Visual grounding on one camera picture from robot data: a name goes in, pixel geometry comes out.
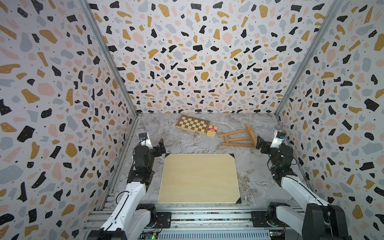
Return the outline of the light wooden drawing board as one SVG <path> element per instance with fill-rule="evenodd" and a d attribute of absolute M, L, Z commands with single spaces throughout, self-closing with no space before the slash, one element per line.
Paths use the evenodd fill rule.
<path fill-rule="evenodd" d="M 240 204 L 233 154 L 168 154 L 159 204 Z"/>

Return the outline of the right aluminium corner post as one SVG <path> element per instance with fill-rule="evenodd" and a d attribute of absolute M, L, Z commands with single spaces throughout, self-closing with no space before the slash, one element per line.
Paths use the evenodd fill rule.
<path fill-rule="evenodd" d="M 343 5 L 342 0 L 334 0 L 327 12 L 327 15 L 322 23 L 322 25 L 319 28 L 319 31 L 317 35 L 315 36 L 313 42 L 311 43 L 304 59 L 299 64 L 298 70 L 296 71 L 293 80 L 291 81 L 290 85 L 287 87 L 287 91 L 285 92 L 283 99 L 279 103 L 277 110 L 275 111 L 275 116 L 278 117 L 279 114 L 282 113 L 285 104 L 289 100 L 290 94 L 294 91 L 295 86 L 299 82 L 301 76 L 303 75 L 307 65 L 309 64 L 310 60 L 313 58 L 313 56 L 317 52 L 317 48 L 319 47 L 320 43 L 322 42 L 322 39 L 324 35 L 327 33 L 330 25 L 332 24 L 333 20 L 337 16 L 337 13 L 341 9 Z"/>

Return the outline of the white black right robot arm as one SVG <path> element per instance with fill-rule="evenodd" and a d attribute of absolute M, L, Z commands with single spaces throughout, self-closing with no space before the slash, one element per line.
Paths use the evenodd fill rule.
<path fill-rule="evenodd" d="M 293 149 L 284 143 L 285 133 L 276 131 L 273 141 L 257 137 L 256 148 L 269 157 L 267 166 L 273 180 L 287 191 L 303 209 L 299 213 L 288 204 L 271 202 L 267 223 L 276 227 L 287 224 L 304 240 L 347 240 L 347 220 L 343 209 L 331 205 L 315 194 L 291 168 Z"/>

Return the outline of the aluminium corner post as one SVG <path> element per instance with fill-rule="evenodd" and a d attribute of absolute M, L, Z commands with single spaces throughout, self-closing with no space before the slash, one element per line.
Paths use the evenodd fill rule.
<path fill-rule="evenodd" d="M 337 16 L 337 13 L 341 9 L 343 5 L 342 0 L 334 0 L 327 12 L 327 15 L 322 23 L 322 25 L 319 28 L 319 31 L 317 35 L 315 36 L 313 42 L 311 43 L 304 59 L 299 64 L 298 70 L 296 71 L 293 80 L 291 81 L 290 85 L 287 87 L 287 91 L 285 92 L 283 99 L 279 103 L 277 110 L 275 111 L 275 116 L 278 117 L 279 114 L 282 113 L 285 104 L 289 100 L 290 94 L 294 91 L 295 86 L 299 82 L 301 76 L 303 75 L 307 65 L 309 64 L 310 60 L 313 58 L 313 56 L 317 52 L 317 48 L 319 47 L 320 43 L 322 42 L 322 39 L 324 35 L 327 33 L 330 25 L 332 24 L 333 20 Z"/>
<path fill-rule="evenodd" d="M 87 20 L 87 23 L 89 24 L 91 31 L 93 32 L 93 34 L 95 36 L 96 42 L 98 43 L 100 50 L 106 59 L 107 65 L 109 66 L 115 80 L 117 81 L 117 85 L 120 88 L 122 95 L 123 95 L 123 97 L 127 103 L 129 113 L 132 115 L 133 119 L 136 119 L 138 117 L 138 113 L 134 108 L 134 105 L 131 101 L 130 95 L 126 89 L 126 86 L 122 80 L 121 75 L 119 74 L 118 68 L 117 68 L 117 66 L 116 66 L 116 64 L 115 64 L 115 62 L 114 62 L 114 60 L 110 54 L 109 48 L 103 39 L 102 32 L 100 31 L 100 29 L 98 27 L 97 21 L 94 18 L 94 15 L 91 11 L 89 3 L 86 0 L 78 0 L 78 3 L 80 6 L 80 9 L 82 10 L 82 12 L 85 16 L 85 19 Z"/>

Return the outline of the small wooden easel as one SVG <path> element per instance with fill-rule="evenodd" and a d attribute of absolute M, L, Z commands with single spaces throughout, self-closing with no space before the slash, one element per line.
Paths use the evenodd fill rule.
<path fill-rule="evenodd" d="M 258 140 L 253 132 L 253 127 L 247 125 L 245 129 L 219 135 L 224 139 L 222 146 L 255 148 Z"/>

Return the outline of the red card box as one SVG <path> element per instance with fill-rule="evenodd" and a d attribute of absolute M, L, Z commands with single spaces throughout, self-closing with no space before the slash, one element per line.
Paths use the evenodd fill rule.
<path fill-rule="evenodd" d="M 207 136 L 215 138 L 217 135 L 217 132 L 218 132 L 217 126 L 209 125 L 208 130 L 207 130 Z"/>

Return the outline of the left aluminium corner post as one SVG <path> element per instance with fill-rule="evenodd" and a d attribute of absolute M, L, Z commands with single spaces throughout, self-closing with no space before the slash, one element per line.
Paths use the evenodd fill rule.
<path fill-rule="evenodd" d="M 89 24 L 91 31 L 93 32 L 93 34 L 95 36 L 96 42 L 98 43 L 100 50 L 106 59 L 107 65 L 109 66 L 115 80 L 117 81 L 117 85 L 120 88 L 122 95 L 123 95 L 123 97 L 127 103 L 129 113 L 132 115 L 133 119 L 136 119 L 138 117 L 138 113 L 134 108 L 134 105 L 131 101 L 130 95 L 126 89 L 126 86 L 122 80 L 121 75 L 119 74 L 118 68 L 117 68 L 117 66 L 116 66 L 116 64 L 115 64 L 115 62 L 114 62 L 114 60 L 110 54 L 109 48 L 103 39 L 102 32 L 100 31 L 100 29 L 98 27 L 97 21 L 94 18 L 94 15 L 91 11 L 89 3 L 86 0 L 78 0 L 78 3 L 80 6 L 80 9 L 82 10 L 82 12 L 85 16 L 85 19 L 87 20 L 87 23 Z"/>

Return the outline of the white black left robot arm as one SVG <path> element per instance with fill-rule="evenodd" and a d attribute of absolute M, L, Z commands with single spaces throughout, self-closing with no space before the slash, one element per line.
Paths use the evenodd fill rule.
<path fill-rule="evenodd" d="M 139 143 L 133 150 L 133 164 L 127 178 L 126 189 L 117 197 L 117 205 L 99 230 L 92 230 L 88 240 L 137 240 L 140 236 L 158 234 L 163 224 L 154 204 L 142 204 L 154 176 L 155 158 L 166 153 L 164 140 L 157 146 L 147 134 L 139 135 Z"/>

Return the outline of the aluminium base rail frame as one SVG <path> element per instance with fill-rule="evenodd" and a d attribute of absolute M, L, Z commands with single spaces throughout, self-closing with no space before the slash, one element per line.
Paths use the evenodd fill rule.
<path fill-rule="evenodd" d="M 303 209 L 292 207 L 299 213 Z M 157 210 L 163 227 L 158 234 L 140 236 L 137 240 L 300 240 L 302 237 L 287 224 L 272 227 L 267 223 L 267 209 L 203 208 Z M 91 215 L 86 228 L 99 230 L 112 212 L 98 211 Z"/>

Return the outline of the wooden chess board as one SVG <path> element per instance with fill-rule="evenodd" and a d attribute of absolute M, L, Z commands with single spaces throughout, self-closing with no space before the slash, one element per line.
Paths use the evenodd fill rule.
<path fill-rule="evenodd" d="M 193 132 L 201 135 L 206 135 L 208 128 L 210 126 L 210 121 L 194 118 L 186 115 L 181 115 L 176 123 L 176 128 L 185 130 L 188 132 Z"/>

